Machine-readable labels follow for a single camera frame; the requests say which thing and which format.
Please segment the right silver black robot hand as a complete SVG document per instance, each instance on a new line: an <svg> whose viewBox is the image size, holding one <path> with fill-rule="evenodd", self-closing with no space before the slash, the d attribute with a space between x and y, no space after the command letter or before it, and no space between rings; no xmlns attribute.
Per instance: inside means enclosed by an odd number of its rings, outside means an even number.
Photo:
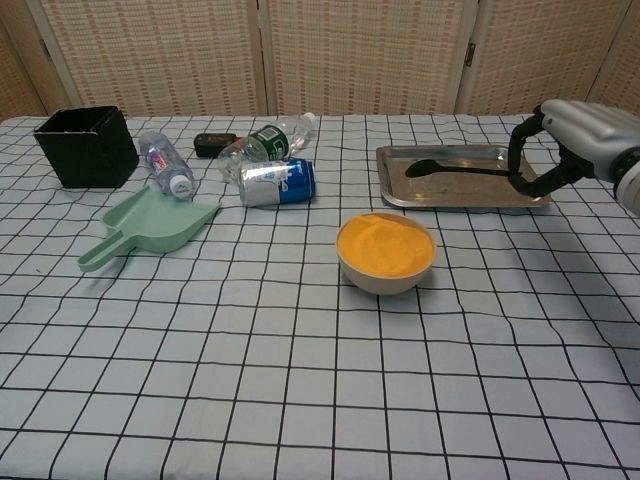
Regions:
<svg viewBox="0 0 640 480"><path fill-rule="evenodd" d="M526 140L547 132L559 147L560 161L533 181L520 173ZM640 117L616 107L576 100L551 99L511 132L508 146L509 182L519 193L544 197L583 178L614 186L610 169L624 151L640 147Z"/></svg>

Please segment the black plastic spoon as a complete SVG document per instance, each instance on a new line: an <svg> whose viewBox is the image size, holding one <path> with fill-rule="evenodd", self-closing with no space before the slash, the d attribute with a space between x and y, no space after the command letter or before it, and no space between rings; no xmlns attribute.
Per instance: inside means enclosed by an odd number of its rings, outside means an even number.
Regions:
<svg viewBox="0 0 640 480"><path fill-rule="evenodd" d="M509 177L513 173L508 170L475 168L464 166L445 166L432 159L420 159L413 162L405 171L407 178L419 178L435 173L468 173Z"/></svg>

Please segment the stainless steel tray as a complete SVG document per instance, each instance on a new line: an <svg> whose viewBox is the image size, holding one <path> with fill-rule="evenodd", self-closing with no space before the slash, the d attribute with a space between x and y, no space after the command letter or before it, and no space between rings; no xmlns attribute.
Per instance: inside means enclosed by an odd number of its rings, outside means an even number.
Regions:
<svg viewBox="0 0 640 480"><path fill-rule="evenodd" d="M410 178L406 170L428 160L440 169ZM500 145L383 146L376 149L380 192L401 208L515 208L539 207L545 197L517 192L504 175L507 148Z"/></svg>

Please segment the beige bowl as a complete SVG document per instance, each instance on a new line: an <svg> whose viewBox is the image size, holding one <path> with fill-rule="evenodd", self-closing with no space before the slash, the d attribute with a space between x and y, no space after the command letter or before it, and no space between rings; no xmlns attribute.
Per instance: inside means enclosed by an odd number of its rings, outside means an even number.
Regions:
<svg viewBox="0 0 640 480"><path fill-rule="evenodd" d="M396 217L399 218L401 221L404 221L405 223L408 224L413 224L414 226L417 227L422 227L430 236L430 232L421 224L406 218L404 216L401 215L397 215L397 214L391 214L391 213L382 213L382 212L372 212L372 213L366 213L366 214L361 214L361 215L369 215L369 214L383 214L385 216L390 216L390 217ZM346 221L340 228L337 236L336 236L336 241L335 241L335 245L336 245L336 252L337 252L337 256L338 256L338 260L339 260L339 264L341 266L342 272L344 273L344 275L346 276L346 278L348 280L350 280L354 285L356 285L358 288L369 292L371 294L376 294L376 295L395 295L395 294L399 294L399 293L403 293L413 287L415 287L416 285L418 285L418 283L420 283L424 277L426 276L429 268L432 266L433 261L435 259L436 256L436 243L433 240L432 236L431 239L434 242L435 245L435 252L434 252L434 258L431 262L431 264L425 268L424 270L418 272L417 274L413 274L410 276L406 276L406 277L395 277L395 278L385 278L385 277L377 277L377 276L373 276L373 275L368 275L366 273L363 273L361 271L356 270L354 267L350 266L342 257L341 255L338 253L338 249L337 249L337 239L338 239L338 235L341 232L341 229L345 226L345 224L347 222L349 222L350 220Z"/></svg>

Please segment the woven folding screen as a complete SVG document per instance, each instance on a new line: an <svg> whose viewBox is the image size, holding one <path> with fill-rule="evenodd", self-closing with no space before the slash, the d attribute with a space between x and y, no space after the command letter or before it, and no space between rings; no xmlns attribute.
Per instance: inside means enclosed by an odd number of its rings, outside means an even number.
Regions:
<svg viewBox="0 0 640 480"><path fill-rule="evenodd" d="M552 98L640 114L640 0L0 0L0 121L99 105L514 114Z"/></svg>

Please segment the blue silver drink can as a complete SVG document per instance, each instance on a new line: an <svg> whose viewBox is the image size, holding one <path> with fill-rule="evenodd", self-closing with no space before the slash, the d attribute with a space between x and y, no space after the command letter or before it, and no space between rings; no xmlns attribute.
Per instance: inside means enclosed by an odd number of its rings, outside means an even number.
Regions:
<svg viewBox="0 0 640 480"><path fill-rule="evenodd" d="M245 163L238 186L245 207L304 202L316 195L313 164L298 158Z"/></svg>

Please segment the clear bottle green label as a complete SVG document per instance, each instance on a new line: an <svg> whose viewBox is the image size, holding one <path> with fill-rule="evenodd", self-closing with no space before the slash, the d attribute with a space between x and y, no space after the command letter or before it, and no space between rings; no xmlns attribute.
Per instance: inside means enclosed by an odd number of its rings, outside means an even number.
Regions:
<svg viewBox="0 0 640 480"><path fill-rule="evenodd" d="M244 163L283 161L301 150L317 124L311 112L279 118L225 147L217 157L226 183L237 180Z"/></svg>

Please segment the small black case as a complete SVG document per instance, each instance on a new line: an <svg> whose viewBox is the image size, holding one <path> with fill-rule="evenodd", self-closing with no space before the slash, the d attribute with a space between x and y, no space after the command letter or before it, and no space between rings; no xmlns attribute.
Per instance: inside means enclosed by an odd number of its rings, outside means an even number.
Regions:
<svg viewBox="0 0 640 480"><path fill-rule="evenodd" d="M199 133L193 140L199 158L216 158L222 150L238 140L231 133Z"/></svg>

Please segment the blue checkered tablecloth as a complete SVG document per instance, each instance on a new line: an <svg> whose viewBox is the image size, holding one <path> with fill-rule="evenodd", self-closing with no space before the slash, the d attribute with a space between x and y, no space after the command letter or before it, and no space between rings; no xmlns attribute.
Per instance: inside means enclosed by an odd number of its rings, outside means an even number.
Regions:
<svg viewBox="0 0 640 480"><path fill-rule="evenodd" d="M503 144L514 116L324 116L308 203L245 209L204 131L166 134L215 219L182 249L82 272L104 213L153 184L66 190L37 117L0 122L0 479L640 480L640 218L595 180L543 208L414 210L414 289L352 285L334 242L384 211L385 145Z"/></svg>

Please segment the clear bottle pink label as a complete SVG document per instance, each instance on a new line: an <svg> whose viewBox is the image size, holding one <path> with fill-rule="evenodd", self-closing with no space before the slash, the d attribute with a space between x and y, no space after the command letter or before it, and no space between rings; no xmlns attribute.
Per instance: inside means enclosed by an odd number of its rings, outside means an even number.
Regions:
<svg viewBox="0 0 640 480"><path fill-rule="evenodd" d="M160 190L177 199L191 199L195 193L193 172L169 138L161 132L147 131L138 144Z"/></svg>

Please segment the green plastic dustpan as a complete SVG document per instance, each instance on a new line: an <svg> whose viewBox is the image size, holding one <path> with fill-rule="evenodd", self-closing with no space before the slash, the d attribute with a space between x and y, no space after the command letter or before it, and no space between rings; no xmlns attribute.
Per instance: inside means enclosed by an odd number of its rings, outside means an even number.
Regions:
<svg viewBox="0 0 640 480"><path fill-rule="evenodd" d="M96 271L132 249L152 253L175 251L212 220L220 206L179 200L145 187L102 217L107 237L79 257L81 271Z"/></svg>

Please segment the black square box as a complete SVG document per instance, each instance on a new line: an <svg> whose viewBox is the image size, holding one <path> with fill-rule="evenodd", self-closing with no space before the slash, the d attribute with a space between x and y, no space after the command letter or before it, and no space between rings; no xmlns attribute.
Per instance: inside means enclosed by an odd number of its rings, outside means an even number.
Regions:
<svg viewBox="0 0 640 480"><path fill-rule="evenodd" d="M59 110L34 130L34 137L68 189L119 188L139 164L116 106Z"/></svg>

